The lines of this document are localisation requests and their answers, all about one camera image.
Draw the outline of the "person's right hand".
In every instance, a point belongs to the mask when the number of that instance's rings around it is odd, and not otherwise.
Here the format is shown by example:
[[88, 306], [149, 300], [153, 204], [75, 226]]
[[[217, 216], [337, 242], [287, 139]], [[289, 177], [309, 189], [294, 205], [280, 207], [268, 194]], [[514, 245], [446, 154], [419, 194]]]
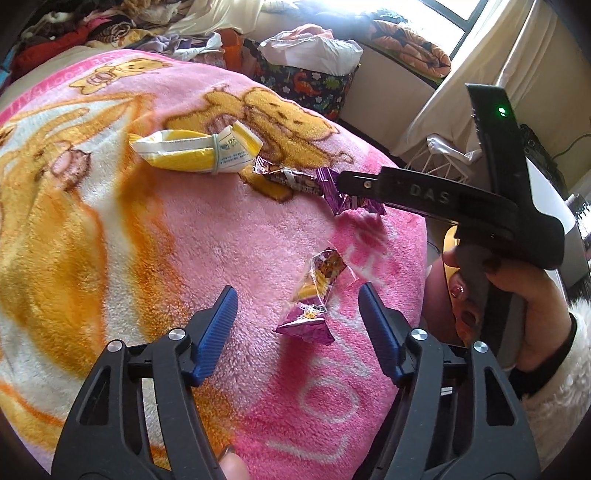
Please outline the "person's right hand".
[[[456, 321], [455, 330], [466, 344], [477, 339], [484, 329], [485, 313], [478, 306], [468, 280], [460, 266], [454, 247], [443, 253], [443, 262], [454, 267], [448, 281], [452, 312]], [[513, 365], [530, 373], [566, 344], [572, 329], [566, 301], [559, 287], [546, 271], [523, 261], [503, 259], [492, 255], [482, 262], [486, 279], [500, 292], [511, 298], [517, 311], [511, 318], [520, 322], [517, 352]]]

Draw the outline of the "person's left hand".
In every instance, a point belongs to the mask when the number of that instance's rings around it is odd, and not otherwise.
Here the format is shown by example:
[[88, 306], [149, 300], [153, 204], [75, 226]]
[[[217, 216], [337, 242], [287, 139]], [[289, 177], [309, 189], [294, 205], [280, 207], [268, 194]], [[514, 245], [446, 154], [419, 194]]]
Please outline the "person's left hand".
[[217, 460], [226, 480], [250, 479], [249, 469], [246, 467], [242, 458], [236, 454], [235, 448], [231, 445], [226, 446], [222, 450]]

